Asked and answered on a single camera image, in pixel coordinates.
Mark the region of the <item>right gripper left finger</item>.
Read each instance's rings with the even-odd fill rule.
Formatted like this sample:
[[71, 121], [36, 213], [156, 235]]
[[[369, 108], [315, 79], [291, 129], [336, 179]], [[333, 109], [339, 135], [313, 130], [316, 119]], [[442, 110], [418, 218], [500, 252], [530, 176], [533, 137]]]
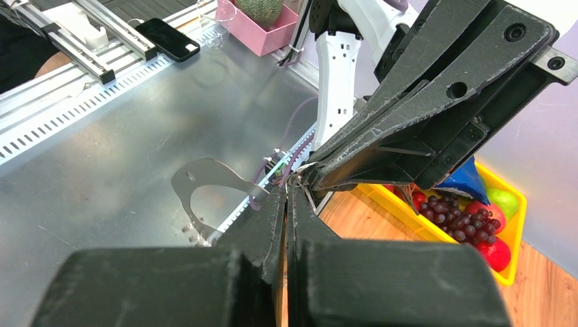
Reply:
[[32, 326], [279, 326], [286, 193], [211, 247], [85, 249], [50, 282]]

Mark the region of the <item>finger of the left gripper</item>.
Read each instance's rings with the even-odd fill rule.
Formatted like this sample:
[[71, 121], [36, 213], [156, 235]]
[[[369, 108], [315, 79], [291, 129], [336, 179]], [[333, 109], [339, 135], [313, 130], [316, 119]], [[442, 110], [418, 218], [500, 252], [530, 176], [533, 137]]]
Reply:
[[311, 156], [311, 188], [339, 189], [347, 185], [437, 185], [452, 171], [445, 159], [451, 131], [398, 131], [385, 137], [339, 131]]

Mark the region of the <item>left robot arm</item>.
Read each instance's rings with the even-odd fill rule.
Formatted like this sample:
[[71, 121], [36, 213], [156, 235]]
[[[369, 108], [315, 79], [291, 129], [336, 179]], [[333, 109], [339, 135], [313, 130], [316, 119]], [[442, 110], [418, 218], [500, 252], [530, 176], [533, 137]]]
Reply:
[[309, 1], [319, 61], [314, 191], [359, 183], [429, 189], [577, 61], [553, 24], [508, 1]]

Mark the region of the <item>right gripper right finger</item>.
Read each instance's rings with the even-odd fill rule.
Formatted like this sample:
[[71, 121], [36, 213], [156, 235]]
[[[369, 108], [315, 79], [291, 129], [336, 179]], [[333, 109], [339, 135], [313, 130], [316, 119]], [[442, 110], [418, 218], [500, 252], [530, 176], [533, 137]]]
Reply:
[[510, 326], [480, 253], [468, 245], [346, 239], [287, 189], [290, 326]]

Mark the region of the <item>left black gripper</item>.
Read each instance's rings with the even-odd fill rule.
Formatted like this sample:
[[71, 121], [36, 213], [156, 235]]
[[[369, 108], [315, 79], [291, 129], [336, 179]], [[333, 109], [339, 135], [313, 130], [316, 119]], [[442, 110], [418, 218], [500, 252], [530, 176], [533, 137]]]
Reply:
[[558, 30], [508, 1], [314, 1], [317, 41], [351, 36], [376, 51], [378, 88], [344, 124], [318, 126], [312, 181], [441, 181], [577, 60]]

